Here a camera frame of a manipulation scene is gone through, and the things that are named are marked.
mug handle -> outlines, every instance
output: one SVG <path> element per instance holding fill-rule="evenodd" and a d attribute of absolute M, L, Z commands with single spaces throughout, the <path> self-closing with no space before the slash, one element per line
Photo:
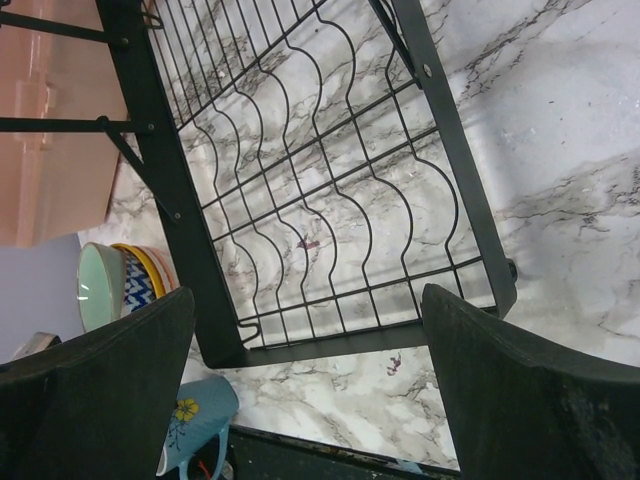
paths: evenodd
<path fill-rule="evenodd" d="M 191 458 L 193 458 L 193 455 L 191 457 L 186 458 L 185 460 L 182 461 L 182 463 L 178 465 L 178 471 L 180 472 L 180 480 L 189 480 L 189 461 L 191 460 Z"/>
<path fill-rule="evenodd" d="M 229 441 L 229 422 L 227 422 L 224 427 L 218 432 L 218 436 L 220 437 L 220 442 L 218 443 L 218 463 L 216 464 L 216 469 L 211 476 L 211 480 L 217 480 L 220 476 L 220 472 L 222 472 L 222 467 L 224 466 L 224 462 L 227 459 L 227 443 Z M 178 469 L 180 472 L 180 480 L 189 480 L 189 461 L 193 458 L 193 455 L 182 461 L 178 465 Z"/>
<path fill-rule="evenodd" d="M 220 437 L 220 442 L 218 443 L 218 463 L 216 464 L 216 469 L 211 476 L 211 480 L 217 480 L 220 476 L 220 472 L 222 472 L 222 467 L 224 466 L 224 462 L 227 459 L 227 442 L 229 440 L 229 422 L 227 422 L 224 427 L 218 433 Z"/>

yellow bowl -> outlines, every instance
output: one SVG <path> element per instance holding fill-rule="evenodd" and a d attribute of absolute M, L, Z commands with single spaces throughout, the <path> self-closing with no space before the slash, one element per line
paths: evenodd
<path fill-rule="evenodd" d="M 171 256 L 168 253 L 157 248 L 142 247 L 140 245 L 136 246 L 144 253 L 146 253 L 156 266 L 156 269 L 158 270 L 158 273 L 160 273 L 160 277 L 162 278 L 165 292 L 169 293 L 178 288 L 179 285 L 176 280 L 178 276 L 176 274 L 175 267 L 173 266 Z"/>
<path fill-rule="evenodd" d="M 113 248 L 125 250 L 134 255 L 138 260 L 140 260 L 140 263 L 142 263 L 145 270 L 149 274 L 149 278 L 151 278 L 151 285 L 153 286 L 153 292 L 156 294 L 156 298 L 160 298 L 167 293 L 164 288 L 164 283 L 162 282 L 160 272 L 158 272 L 155 264 L 144 251 L 142 251 L 138 247 L 134 247 L 133 245 L 127 245 L 126 243 L 114 243 L 111 246 Z"/>

white marble surface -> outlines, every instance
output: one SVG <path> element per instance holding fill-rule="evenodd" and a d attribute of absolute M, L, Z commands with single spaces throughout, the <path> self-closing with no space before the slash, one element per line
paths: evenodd
<path fill-rule="evenodd" d="M 192 6 L 190 1 L 183 1 Z M 238 33 L 245 30 L 242 30 L 242 19 L 237 16 L 236 3 L 226 1 L 225 5 L 239 40 L 242 59 L 249 62 L 254 57 L 246 35 Z M 260 5 L 271 6 L 267 2 Z M 302 12 L 308 2 L 296 1 L 296 5 Z M 211 2 L 210 6 L 215 18 L 224 20 L 220 4 Z M 640 4 L 633 0 L 443 0 L 424 1 L 423 7 L 449 75 L 503 245 L 520 268 L 519 299 L 507 320 L 569 347 L 640 366 L 640 222 L 637 220 L 640 214 L 640 94 L 637 92 L 640 30 L 635 25 L 640 18 Z M 286 28 L 293 13 L 282 8 L 281 20 Z M 173 10 L 181 36 L 190 30 L 199 45 L 195 50 L 187 49 L 190 62 L 208 57 L 205 44 L 198 40 L 202 38 L 202 31 L 195 12 L 206 18 L 206 5 L 197 2 L 195 8 L 187 9 L 186 22 L 190 26 L 187 28 L 179 10 L 176 7 Z M 321 8 L 321 13 L 327 19 L 340 18 L 354 39 L 356 83 L 348 98 L 357 111 L 358 106 L 365 105 L 367 99 L 386 88 L 384 66 L 390 52 L 389 43 L 383 30 L 371 20 L 366 2 L 333 0 Z M 264 39 L 259 22 L 256 23 L 254 14 L 247 14 L 245 20 L 260 51 L 265 44 L 264 40 L 257 40 Z M 168 30 L 173 28 L 167 18 L 165 23 Z M 267 34 L 273 40 L 279 25 L 275 18 L 268 23 Z M 255 109 L 233 89 L 216 102 L 216 108 L 242 125 L 238 131 L 239 142 L 231 122 L 217 114 L 213 107 L 204 109 L 196 120 L 214 140 L 218 169 L 213 147 L 203 132 L 193 124 L 181 130 L 203 203 L 215 198 L 212 180 L 216 172 L 216 187 L 224 192 L 238 179 L 259 172 L 258 151 L 263 166 L 267 166 L 281 158 L 287 148 L 295 148 L 314 134 L 312 118 L 323 131 L 346 115 L 345 96 L 351 75 L 350 62 L 345 61 L 350 58 L 348 45 L 343 37 L 328 30 L 332 27 L 320 24 L 313 17 L 308 23 L 306 30 L 291 36 L 290 42 L 294 46 L 303 45 L 307 50 L 315 49 L 314 56 L 323 59 L 318 60 L 326 87 L 321 96 L 317 95 L 317 74 L 300 53 L 276 48 L 263 62 L 265 69 L 273 69 L 291 95 L 290 122 L 284 141 L 287 110 L 282 107 L 282 91 L 273 77 L 259 70 L 249 81 L 240 82 L 238 88 L 250 93 L 265 112 L 268 121 L 263 122 L 263 135 Z M 212 26 L 203 25 L 203 28 L 211 32 Z M 224 21 L 220 23 L 219 34 L 225 48 L 232 48 Z M 175 97 L 180 105 L 176 114 L 180 110 L 185 115 L 189 108 L 197 109 L 200 102 L 204 102 L 208 92 L 203 77 L 209 79 L 209 89 L 219 88 L 218 79 L 224 85 L 241 67 L 237 55 L 230 56 L 229 68 L 224 61 L 220 63 L 215 32 L 207 38 L 215 68 L 203 67 L 200 79 L 183 78 L 185 89 Z M 322 41 L 313 42 L 314 38 Z M 183 62 L 179 65 L 179 69 L 183 69 L 184 58 L 177 61 Z M 181 87 L 172 68 L 170 65 L 172 84 Z M 401 75 L 399 65 L 393 65 L 391 71 L 395 75 L 393 85 L 398 85 L 402 82 L 398 77 Z M 426 109 L 421 108 L 426 104 L 419 103 L 424 102 L 420 95 L 412 89 L 401 94 L 403 114 L 412 134 L 430 121 L 424 113 Z M 371 156 L 403 141 L 395 107 L 389 103 L 358 120 Z M 314 116 L 316 104 L 318 111 Z M 334 174 L 364 161 L 353 153 L 361 152 L 353 126 L 339 132 L 323 142 Z M 263 142 L 258 148 L 261 137 Z M 448 168 L 437 141 L 422 143 L 420 147 L 420 155 Z M 294 157 L 293 164 L 300 178 L 299 185 L 293 181 L 288 163 L 283 164 L 282 169 L 271 170 L 267 177 L 270 184 L 277 186 L 274 199 L 278 205 L 329 179 L 326 163 L 317 148 L 306 156 Z M 368 173 L 355 180 L 338 182 L 338 189 L 356 198 L 372 222 L 372 255 L 380 260 L 366 266 L 371 282 L 396 278 L 402 273 L 399 256 L 406 245 L 405 260 L 410 271 L 442 265 L 442 242 L 451 228 L 450 208 L 429 209 L 429 202 L 420 195 L 424 197 L 428 191 L 428 200 L 446 203 L 451 201 L 450 193 L 438 183 L 433 172 L 415 162 L 407 150 L 401 150 L 387 165 L 385 161 L 376 164 L 374 171 L 406 192 L 412 211 L 419 214 L 414 218 L 415 231 L 410 236 L 403 202 L 393 188 L 372 180 L 368 169 L 362 170 Z M 273 207 L 270 197 L 265 195 L 266 187 L 259 182 L 263 181 L 254 180 L 255 185 L 242 189 L 252 215 Z M 247 219 L 242 198 L 234 195 L 223 200 L 225 209 L 233 213 L 232 228 Z M 327 294 L 328 266 L 336 253 L 326 223 L 318 220 L 311 209 L 326 215 L 328 223 L 335 227 L 338 259 L 333 277 L 335 284 L 344 289 L 362 285 L 359 266 L 363 261 L 363 245 L 368 244 L 369 236 L 361 212 L 353 202 L 338 198 L 331 188 L 309 195 L 307 200 L 307 208 L 298 202 L 281 210 L 283 220 L 295 225 L 302 235 L 308 235 L 307 239 L 320 242 L 318 248 L 306 250 L 312 268 L 304 282 L 301 272 L 305 271 L 307 262 L 305 250 L 295 248 L 299 238 L 291 229 L 283 228 L 280 221 L 267 217 L 259 224 L 260 231 L 272 238 L 275 246 L 258 238 L 251 229 L 239 230 L 234 235 L 236 243 L 228 236 L 216 242 L 225 271 L 234 274 L 230 284 L 241 315 L 251 315 L 254 311 L 252 298 L 256 294 L 256 280 L 247 256 L 243 256 L 238 245 L 255 249 L 254 256 L 262 258 L 256 265 L 260 281 L 255 295 L 261 311 L 277 303 L 274 284 L 280 282 L 281 266 L 265 260 L 277 258 L 274 257 L 276 249 L 285 259 L 284 281 L 289 281 L 289 284 L 283 282 L 279 290 L 281 304 L 301 300 L 301 282 L 302 291 L 309 298 Z M 215 205 L 207 209 L 214 237 L 229 229 Z M 80 237 L 82 241 L 103 243 L 164 245 L 152 197 L 127 165 L 120 167 L 106 224 Z M 456 261 L 473 255 L 472 240 L 466 218 L 462 217 L 452 241 Z M 482 285 L 476 287 L 477 275 L 471 277 L 467 279 L 471 297 L 482 303 L 486 290 Z M 435 281 L 452 285 L 446 277 Z M 412 289 L 418 292 L 422 285 L 422 281 L 414 282 Z M 411 291 L 406 285 L 402 292 L 380 290 L 379 293 L 381 298 L 374 301 L 391 305 L 389 311 L 384 312 L 385 321 L 415 317 Z M 353 318 L 366 323 L 371 315 L 363 305 L 370 302 L 370 298 L 353 298 L 344 304 L 344 309 L 357 312 L 352 314 Z M 299 318 L 291 318 L 291 325 L 303 335 L 304 324 L 296 323 Z M 316 321 L 323 332 L 330 333 L 337 325 L 335 310 L 333 314 L 314 317 Z M 281 339 L 277 323 L 274 322 L 267 341 Z M 455 467 L 455 453 L 428 351 L 407 349 L 400 354 L 402 365 L 394 375 L 389 375 L 387 367 L 391 364 L 390 358 L 397 357 L 398 352 L 227 371 L 241 399 L 237 421 L 303 438 Z M 205 374 L 194 346 L 185 379 Z"/>

stain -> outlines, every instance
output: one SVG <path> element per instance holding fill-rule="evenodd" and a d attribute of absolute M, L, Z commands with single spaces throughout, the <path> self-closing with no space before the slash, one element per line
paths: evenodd
<path fill-rule="evenodd" d="M 398 352 L 398 358 L 391 357 L 389 360 L 391 360 L 391 366 L 387 367 L 387 375 L 393 377 L 398 373 L 398 369 L 400 368 L 400 365 L 402 365 L 402 356 L 400 355 L 400 352 Z"/>
<path fill-rule="evenodd" d="M 316 248 L 319 246 L 320 246 L 320 241 L 318 240 L 309 241 L 305 239 L 305 240 L 300 240 L 298 242 L 298 245 L 296 245 L 296 248 L 304 248 L 305 250 L 311 250 L 312 248 Z"/>

stacked bowls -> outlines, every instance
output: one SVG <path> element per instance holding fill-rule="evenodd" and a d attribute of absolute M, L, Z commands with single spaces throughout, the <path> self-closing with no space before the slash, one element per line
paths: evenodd
<path fill-rule="evenodd" d="M 117 243 L 87 243 L 78 264 L 78 305 L 85 331 L 148 305 L 178 287 L 168 253 Z"/>

